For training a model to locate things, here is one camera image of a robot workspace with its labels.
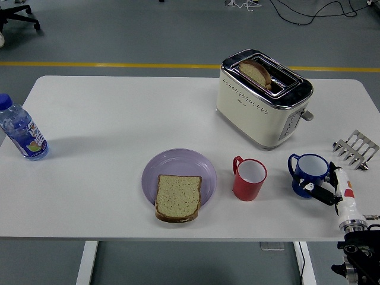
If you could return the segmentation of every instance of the cable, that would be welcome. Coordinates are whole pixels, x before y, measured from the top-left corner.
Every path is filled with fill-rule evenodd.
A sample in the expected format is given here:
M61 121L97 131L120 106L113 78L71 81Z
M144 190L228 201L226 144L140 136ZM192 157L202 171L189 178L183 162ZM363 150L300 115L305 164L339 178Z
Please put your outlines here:
M250 10L250 8L253 8L253 7L261 7L260 4L257 4L255 1L253 0L247 0L245 3L243 3L241 6L239 6L238 4L235 3L235 1L233 1L233 4L236 5L238 8L243 8L243 7L247 7L247 10L249 12L253 12L253 10Z
M359 8L359 9L356 9L356 10L355 10L355 9L352 7L351 0L349 0L349 5L350 5L350 8L351 8L352 11L345 12L345 11L344 11L344 8L343 8L343 6L342 6L342 4L341 4L341 2L339 2L339 1L332 1L332 2L330 2L330 3L326 4L326 5L324 5L324 6L323 6L321 9L319 9L318 12L315 13L314 15L306 15L306 14L303 14L303 13L301 13L301 12L298 12L298 11L296 11L296 10L290 8L290 7L289 7L288 5L286 5L284 2L281 2L280 0L278 0L278 1L279 1L279 3L281 3L282 5L286 6L289 10L291 10L291 11L293 11L293 12L299 14L299 15L302 15L302 16L305 16L305 17L311 17L311 18L312 18L310 22L308 22L308 23L304 23L304 24L302 24L302 23L292 22L292 21L290 21L290 20L288 20L288 19L285 19L285 18L280 14L280 12L278 11L277 7L274 5L273 1L270 0L270 2L272 3L272 5L273 5L275 11L277 12L278 16L279 16L281 19L283 19L284 21L286 21L286 22L288 22L288 23L295 24L295 25L299 25L299 26L310 25L311 23L313 23L313 21L314 21L315 18L322 18L322 17L338 17L338 16L345 16L345 17L348 17L348 18L350 18L350 17L355 17L355 16L357 16L357 11L360 11L360 10L362 10L362 9L365 9L365 8L370 7L369 5L367 5L367 6L365 6L365 7L362 7L362 8ZM318 15L323 9L325 9L327 6L329 6L329 5L331 5L331 4L339 4L339 6L340 6L340 8L341 8L341 10L342 10L342 14L336 14L336 15Z
M299 280L299 285L302 285L302 278L303 278L303 270L305 269L305 256L303 255L303 251L302 251L302 246L301 246L301 242L298 242L299 244L299 248L301 250L301 254L302 254L302 260L303 260L303 264L302 264L302 270L301 270L301 279Z
M380 224L371 224L369 227L368 227L368 230L371 230L371 228L373 227L380 227Z

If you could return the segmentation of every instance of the table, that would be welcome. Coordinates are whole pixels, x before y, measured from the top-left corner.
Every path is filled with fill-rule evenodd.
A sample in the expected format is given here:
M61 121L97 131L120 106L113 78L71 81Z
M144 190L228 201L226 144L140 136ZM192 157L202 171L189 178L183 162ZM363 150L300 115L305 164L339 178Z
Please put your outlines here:
M380 155L362 172L332 150L355 129L380 143L380 114L358 81L311 82L314 120L301 121L289 140L267 151L216 111L218 78L39 78L24 107L50 153L27 161L8 138L1 145L0 238L343 240L334 207L293 192L287 158L317 153L342 166L358 209L378 214ZM217 172L214 195L190 223L156 219L141 187L150 159L173 148L203 154ZM231 191L236 156L268 169L255 201Z

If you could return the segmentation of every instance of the toaster lever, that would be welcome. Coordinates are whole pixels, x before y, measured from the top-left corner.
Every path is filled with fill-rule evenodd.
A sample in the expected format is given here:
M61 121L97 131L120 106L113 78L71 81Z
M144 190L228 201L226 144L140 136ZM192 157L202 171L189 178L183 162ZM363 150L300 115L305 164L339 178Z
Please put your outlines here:
M304 111L301 114L301 118L309 122L314 118L314 115L311 114L309 111Z

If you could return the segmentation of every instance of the bread slice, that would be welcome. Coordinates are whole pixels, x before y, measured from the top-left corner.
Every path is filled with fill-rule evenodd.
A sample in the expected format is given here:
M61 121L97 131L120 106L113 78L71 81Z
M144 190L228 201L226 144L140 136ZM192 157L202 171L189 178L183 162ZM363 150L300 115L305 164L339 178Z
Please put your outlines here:
M239 70L267 90L271 90L271 75L259 63L246 59L240 62Z
M156 217L168 223L184 223L198 217L201 183L200 176L159 175Z

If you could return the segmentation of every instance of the plate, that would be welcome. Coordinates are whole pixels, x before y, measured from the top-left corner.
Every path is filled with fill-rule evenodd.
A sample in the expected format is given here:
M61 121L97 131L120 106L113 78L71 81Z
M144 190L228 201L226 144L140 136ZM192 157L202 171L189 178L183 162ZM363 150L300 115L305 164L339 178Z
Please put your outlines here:
M216 172L211 162L194 150L176 148L153 157L146 165L141 178L142 190L154 205L159 175L201 176L201 205L204 205L216 189Z

